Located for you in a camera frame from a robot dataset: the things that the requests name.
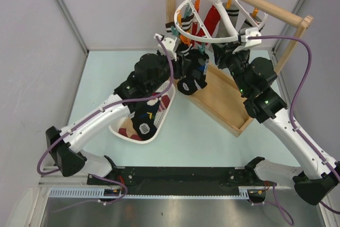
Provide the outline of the black sock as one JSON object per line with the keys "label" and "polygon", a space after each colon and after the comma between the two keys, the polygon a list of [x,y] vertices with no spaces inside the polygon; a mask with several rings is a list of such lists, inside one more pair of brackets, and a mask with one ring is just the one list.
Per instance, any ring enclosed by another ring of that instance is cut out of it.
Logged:
{"label": "black sock", "polygon": [[209,66],[209,56],[198,49],[189,51],[188,59],[191,61],[184,78],[177,83],[179,92],[185,95],[193,95],[197,90],[207,86],[206,75]]}
{"label": "black sock", "polygon": [[177,47],[176,53],[180,54],[181,56],[188,56],[189,51],[193,48],[192,44],[187,45],[184,43],[180,43]]}

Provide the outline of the white round clip hanger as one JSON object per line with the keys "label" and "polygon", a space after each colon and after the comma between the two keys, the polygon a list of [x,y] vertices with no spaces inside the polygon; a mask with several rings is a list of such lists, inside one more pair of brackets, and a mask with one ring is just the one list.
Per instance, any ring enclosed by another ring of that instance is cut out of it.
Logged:
{"label": "white round clip hanger", "polygon": [[238,41],[242,48],[261,44],[261,31],[268,14],[258,17],[258,8],[249,13],[238,0],[207,0],[211,3],[205,20],[199,15],[200,0],[185,0],[176,9],[174,24],[180,38],[201,44],[231,43]]}

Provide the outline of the mustard brown striped sock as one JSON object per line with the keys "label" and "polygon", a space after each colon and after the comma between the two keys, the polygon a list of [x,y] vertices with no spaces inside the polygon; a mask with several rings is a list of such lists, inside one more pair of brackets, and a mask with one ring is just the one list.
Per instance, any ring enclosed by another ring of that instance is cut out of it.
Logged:
{"label": "mustard brown striped sock", "polygon": [[169,22],[165,24],[165,29],[167,33],[171,33],[171,26],[176,27],[174,22]]}

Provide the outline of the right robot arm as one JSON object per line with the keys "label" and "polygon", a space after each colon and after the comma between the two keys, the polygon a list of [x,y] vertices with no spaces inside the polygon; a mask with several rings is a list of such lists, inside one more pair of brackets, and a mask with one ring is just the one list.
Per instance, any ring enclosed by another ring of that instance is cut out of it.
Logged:
{"label": "right robot arm", "polygon": [[256,57],[250,60],[250,50],[239,44],[213,44],[215,64],[228,69],[241,96],[248,116],[263,124],[290,151],[299,166],[273,163],[263,157],[249,162],[245,179],[251,185],[262,180],[293,188],[305,202],[318,205],[338,184],[332,172],[339,171],[339,163],[321,150],[303,132],[298,122],[289,116],[287,104],[272,88],[277,73],[271,60]]}

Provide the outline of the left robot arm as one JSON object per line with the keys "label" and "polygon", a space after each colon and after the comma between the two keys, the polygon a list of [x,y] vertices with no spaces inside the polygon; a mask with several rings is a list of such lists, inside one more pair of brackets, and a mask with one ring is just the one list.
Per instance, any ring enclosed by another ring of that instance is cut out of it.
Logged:
{"label": "left robot arm", "polygon": [[61,129],[52,126],[45,132],[48,153],[62,176],[80,171],[98,175],[105,184],[117,179],[117,171],[107,156],[96,156],[83,150],[89,140],[114,121],[122,119],[160,97],[156,92],[165,82],[185,77],[191,65],[183,54],[173,59],[160,52],[144,54],[114,92],[97,108]]}

